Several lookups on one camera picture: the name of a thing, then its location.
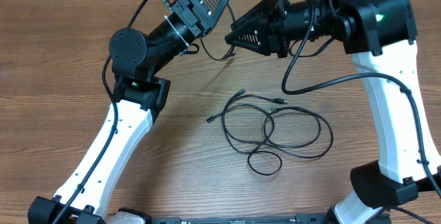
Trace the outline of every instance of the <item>cable tie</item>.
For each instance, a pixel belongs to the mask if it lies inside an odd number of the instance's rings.
[[[429,165],[430,164],[430,162],[428,162],[428,160],[421,161],[420,159],[417,159],[416,162],[419,163],[420,165],[422,165],[422,164],[423,165]]]
[[[401,93],[405,93],[406,95],[412,95],[412,91],[409,88],[403,89],[400,88]]]

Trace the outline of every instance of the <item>wooden table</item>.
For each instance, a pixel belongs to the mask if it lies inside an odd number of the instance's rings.
[[[0,0],[1,223],[27,223],[34,198],[52,197],[83,158],[110,104],[101,83],[108,41],[127,25],[141,1]],[[234,0],[232,7],[240,17],[259,1]],[[419,29],[422,96],[441,151],[441,0],[411,1]],[[163,4],[151,0],[134,28],[148,33],[164,14]],[[224,14],[206,38],[216,56],[228,48],[223,37],[230,23]],[[307,44],[305,53],[324,41]],[[234,58],[220,63],[202,51],[176,57],[158,74],[172,81],[166,108],[121,175],[109,213],[131,207],[156,217],[289,216],[326,212],[342,201],[351,191],[350,169],[378,158],[365,89],[361,81],[354,81],[284,96],[280,83],[289,62],[240,48]],[[323,54],[300,60],[288,86],[305,87],[355,72],[342,44],[334,42]],[[107,77],[113,85],[112,73]],[[204,124],[241,88],[284,97],[291,105],[323,115],[336,136],[330,152],[317,161],[282,155],[283,168],[277,175],[253,173],[247,157],[227,144],[220,121]],[[262,138],[261,114],[239,110],[227,121],[241,138]],[[317,129],[313,118],[298,114],[282,115],[276,124],[274,140],[281,143],[301,143]],[[325,132],[319,145],[297,152],[319,152],[327,142]],[[276,167],[269,156],[256,156],[253,163],[266,171]],[[423,193],[404,207],[441,222],[441,201],[434,193]],[[415,223],[396,212],[392,217],[397,223]]]

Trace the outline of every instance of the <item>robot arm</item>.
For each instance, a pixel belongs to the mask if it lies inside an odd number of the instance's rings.
[[[147,217],[121,210],[104,221],[116,182],[139,141],[149,132],[167,100],[170,81],[154,75],[175,56],[183,55],[191,42],[205,37],[216,26],[229,0],[168,0],[162,2],[171,15],[150,34],[128,28],[118,30],[110,40],[115,73],[114,98],[119,119],[116,132],[103,157],[84,186],[85,178],[103,149],[114,123],[111,105],[103,127],[70,178],[52,200],[37,197],[29,212],[29,224],[58,223],[140,223]],[[72,204],[66,203],[78,187]]]
[[[364,223],[383,207],[415,200],[418,192],[434,190],[440,184],[441,156],[430,135],[418,84],[416,24],[409,0],[313,0],[312,5],[311,18],[307,2],[262,0],[232,24],[225,40],[260,54],[286,57],[289,43],[304,39],[308,32],[312,41],[331,35],[343,42],[360,73],[392,76],[410,89],[421,122],[428,170],[421,160],[407,95],[390,80],[363,79],[378,133],[380,158],[352,169],[354,191],[328,216],[340,224]],[[435,185],[428,183],[428,172],[435,174]]]

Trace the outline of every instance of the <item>cable connector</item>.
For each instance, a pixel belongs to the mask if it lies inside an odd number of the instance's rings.
[[[277,104],[288,104],[288,101],[284,99],[274,99],[273,102]]]
[[[242,94],[245,93],[245,92],[246,92],[246,89],[239,90],[239,91],[237,92],[237,95],[240,96],[240,95],[242,95]]]
[[[211,123],[211,122],[214,121],[215,119],[216,119],[216,116],[212,116],[212,117],[208,118],[208,119],[205,121],[205,124]]]

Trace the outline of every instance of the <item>black base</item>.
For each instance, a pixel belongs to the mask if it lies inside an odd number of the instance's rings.
[[[389,214],[382,214],[369,224],[391,224]],[[288,217],[261,218],[153,218],[151,224],[338,224],[328,219],[327,214],[297,214]]]

